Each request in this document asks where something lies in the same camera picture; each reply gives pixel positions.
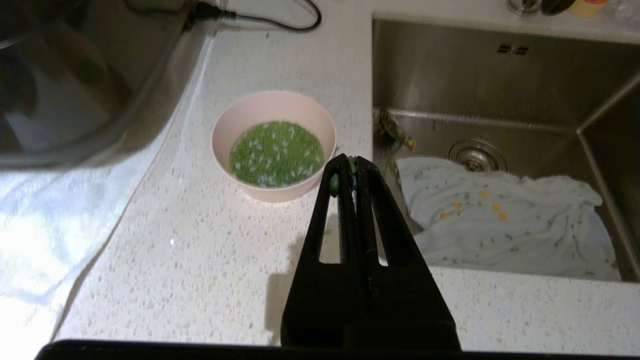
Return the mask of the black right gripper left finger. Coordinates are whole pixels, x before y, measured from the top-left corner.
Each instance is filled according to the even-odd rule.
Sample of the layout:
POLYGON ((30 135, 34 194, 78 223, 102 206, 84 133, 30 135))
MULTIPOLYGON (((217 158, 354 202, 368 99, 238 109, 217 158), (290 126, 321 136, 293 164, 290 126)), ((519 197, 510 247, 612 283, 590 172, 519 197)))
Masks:
POLYGON ((362 315, 362 262, 347 155, 327 162, 281 320, 283 347, 341 348, 362 315), (320 261, 332 178, 337 177, 339 262, 320 261))

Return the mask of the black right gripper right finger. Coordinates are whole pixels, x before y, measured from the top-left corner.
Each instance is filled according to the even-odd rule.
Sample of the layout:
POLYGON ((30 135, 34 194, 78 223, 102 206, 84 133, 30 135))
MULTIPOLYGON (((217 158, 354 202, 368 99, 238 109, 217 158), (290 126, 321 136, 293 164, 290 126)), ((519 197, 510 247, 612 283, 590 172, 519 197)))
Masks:
POLYGON ((393 192, 374 163, 360 156, 355 162, 366 344, 381 349, 460 349, 456 323, 393 192))

